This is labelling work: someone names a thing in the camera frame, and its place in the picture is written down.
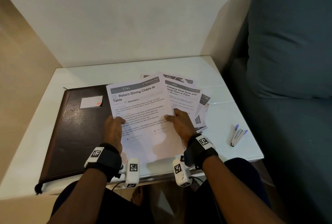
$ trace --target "bare foot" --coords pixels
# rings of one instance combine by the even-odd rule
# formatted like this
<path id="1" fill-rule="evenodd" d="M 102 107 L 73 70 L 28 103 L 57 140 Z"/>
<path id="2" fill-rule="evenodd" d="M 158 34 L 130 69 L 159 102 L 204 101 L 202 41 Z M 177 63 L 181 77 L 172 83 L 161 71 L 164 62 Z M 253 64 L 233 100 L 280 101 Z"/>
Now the bare foot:
<path id="1" fill-rule="evenodd" d="M 130 201 L 134 203 L 137 206 L 142 205 L 143 202 L 143 190 L 139 186 L 135 189 L 135 191 L 132 193 Z"/>

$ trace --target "forearm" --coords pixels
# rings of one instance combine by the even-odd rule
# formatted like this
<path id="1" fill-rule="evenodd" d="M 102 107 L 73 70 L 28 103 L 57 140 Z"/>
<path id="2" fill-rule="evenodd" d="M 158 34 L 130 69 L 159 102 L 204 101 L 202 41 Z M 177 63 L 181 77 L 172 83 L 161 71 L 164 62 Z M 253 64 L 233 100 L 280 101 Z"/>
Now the forearm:
<path id="1" fill-rule="evenodd" d="M 283 223 L 219 157 L 207 158 L 203 170 L 228 224 Z"/>
<path id="2" fill-rule="evenodd" d="M 106 180 L 103 172 L 94 168 L 88 169 L 48 224 L 95 223 L 103 199 Z"/>

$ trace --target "white table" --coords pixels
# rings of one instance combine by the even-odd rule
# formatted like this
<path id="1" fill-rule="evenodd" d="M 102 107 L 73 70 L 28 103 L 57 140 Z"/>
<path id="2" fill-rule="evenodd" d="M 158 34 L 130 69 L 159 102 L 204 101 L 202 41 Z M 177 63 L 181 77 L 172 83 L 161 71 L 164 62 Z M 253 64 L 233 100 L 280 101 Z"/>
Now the white table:
<path id="1" fill-rule="evenodd" d="M 206 119 L 208 129 L 203 133 L 214 143 L 223 161 L 235 157 L 249 161 L 263 158 L 262 152 L 210 56 L 59 68 L 55 71 L 4 176 L 0 185 L 0 199 L 35 194 L 34 187 L 38 183 L 43 167 L 62 100 L 63 87 L 70 89 L 132 81 L 139 79 L 142 73 L 157 71 L 195 78 L 198 80 L 198 87 L 203 88 L 204 94 L 211 97 Z M 237 124 L 242 129 L 248 129 L 248 133 L 235 147 L 231 147 L 229 144 L 232 131 Z M 174 177 L 173 159 L 168 158 L 141 165 L 140 182 L 169 180 Z M 43 193 L 59 193 L 80 176 L 48 182 L 43 187 Z M 120 179 L 114 178 L 111 183 L 116 183 L 123 178 L 124 175 Z"/>

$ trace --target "floor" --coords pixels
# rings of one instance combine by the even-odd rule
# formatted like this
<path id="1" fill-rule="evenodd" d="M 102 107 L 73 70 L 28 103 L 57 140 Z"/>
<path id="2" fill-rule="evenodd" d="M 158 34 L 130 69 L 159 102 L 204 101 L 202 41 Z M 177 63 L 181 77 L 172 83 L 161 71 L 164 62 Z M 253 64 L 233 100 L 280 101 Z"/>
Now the floor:
<path id="1" fill-rule="evenodd" d="M 0 181 L 55 71 L 61 67 L 10 0 L 0 0 Z M 287 221 L 275 188 L 267 185 L 273 210 Z M 174 182 L 149 188 L 156 223 L 183 223 L 183 188 Z M 133 189 L 116 189 L 130 200 Z M 56 195 L 0 200 L 0 223 L 42 224 Z"/>

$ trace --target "beige wall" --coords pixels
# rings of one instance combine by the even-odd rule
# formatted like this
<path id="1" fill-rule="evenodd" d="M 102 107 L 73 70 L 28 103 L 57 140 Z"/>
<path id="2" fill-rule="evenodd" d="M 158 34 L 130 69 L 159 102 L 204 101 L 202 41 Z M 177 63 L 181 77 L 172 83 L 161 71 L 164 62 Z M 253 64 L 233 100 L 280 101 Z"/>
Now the beige wall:
<path id="1" fill-rule="evenodd" d="M 64 66 L 212 54 L 222 69 L 250 0 L 12 0 Z"/>
<path id="2" fill-rule="evenodd" d="M 0 0 L 0 181 L 57 67 L 10 0 Z"/>

